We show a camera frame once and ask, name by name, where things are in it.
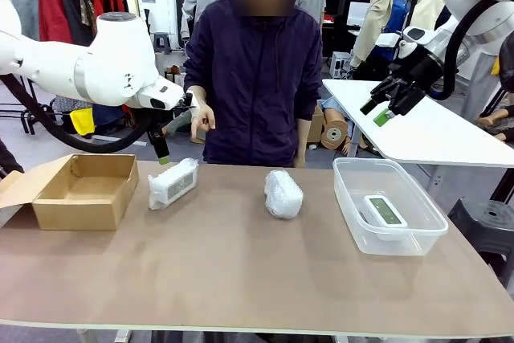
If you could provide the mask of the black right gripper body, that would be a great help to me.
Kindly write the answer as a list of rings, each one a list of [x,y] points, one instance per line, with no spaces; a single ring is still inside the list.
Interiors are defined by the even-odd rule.
[[[442,76],[442,62],[433,55],[394,60],[391,75],[394,89],[388,109],[394,115],[406,115],[426,95],[431,85]]]

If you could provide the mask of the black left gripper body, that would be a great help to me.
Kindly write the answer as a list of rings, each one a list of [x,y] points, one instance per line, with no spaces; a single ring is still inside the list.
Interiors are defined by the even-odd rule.
[[[162,132],[162,127],[164,125],[163,121],[165,118],[165,112],[163,110],[157,109],[149,109],[148,116],[150,120],[150,124],[147,130],[147,134],[149,138],[160,138],[163,137],[164,134]]]

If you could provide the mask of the person's right hand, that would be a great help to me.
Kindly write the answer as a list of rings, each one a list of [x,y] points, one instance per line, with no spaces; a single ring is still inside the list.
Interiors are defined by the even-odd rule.
[[[212,108],[205,101],[198,100],[195,95],[192,97],[191,115],[191,137],[193,139],[197,139],[200,132],[207,133],[215,129],[216,122]]]

